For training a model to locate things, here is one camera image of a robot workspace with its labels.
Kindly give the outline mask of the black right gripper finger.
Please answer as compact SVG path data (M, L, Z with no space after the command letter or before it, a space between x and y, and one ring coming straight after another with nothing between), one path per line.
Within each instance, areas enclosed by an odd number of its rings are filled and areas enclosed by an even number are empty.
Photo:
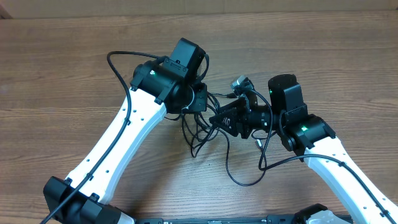
M234 137L237 137L238 134L240 133L238 130L238 125L240 121L239 121L238 111L235 108L226 110L220 114L212 116L210 118L210 123L214 127L220 128Z
M244 113L249 111L249 100L245 96L241 96L236 100L224 105L218 109L219 113L226 113L229 111L237 111L238 113Z

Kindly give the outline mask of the black USB cable long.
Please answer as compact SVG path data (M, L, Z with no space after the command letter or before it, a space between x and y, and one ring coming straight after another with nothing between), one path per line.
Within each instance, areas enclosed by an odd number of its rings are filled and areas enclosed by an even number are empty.
M234 137L219 130L226 139L225 169L228 178L240 187L252 187L261 182L266 172L258 168L261 155L248 140L234 140Z

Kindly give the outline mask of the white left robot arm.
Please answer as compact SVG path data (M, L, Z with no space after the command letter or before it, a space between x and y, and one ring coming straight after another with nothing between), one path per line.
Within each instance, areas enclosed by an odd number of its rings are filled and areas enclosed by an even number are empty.
M50 213L43 219L60 223L135 223L111 206L118 182L147 135L166 114L206 110L207 91L199 75L209 56L197 44L181 38L170 56L149 55L127 84L112 71L126 93L116 117L90 153L65 179L51 177L44 187Z

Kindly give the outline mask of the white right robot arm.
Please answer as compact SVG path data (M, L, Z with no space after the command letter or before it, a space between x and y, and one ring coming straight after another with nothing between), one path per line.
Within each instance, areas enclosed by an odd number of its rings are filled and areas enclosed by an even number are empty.
M397 205L391 202L350 158L334 130L319 116L308 113L302 89L293 74L268 81L270 100L262 98L249 78L231 84L237 99L218 109L210 123L232 136L247 139L254 130L276 133L282 145L295 153L277 166L300 160L318 174L356 223L397 223Z

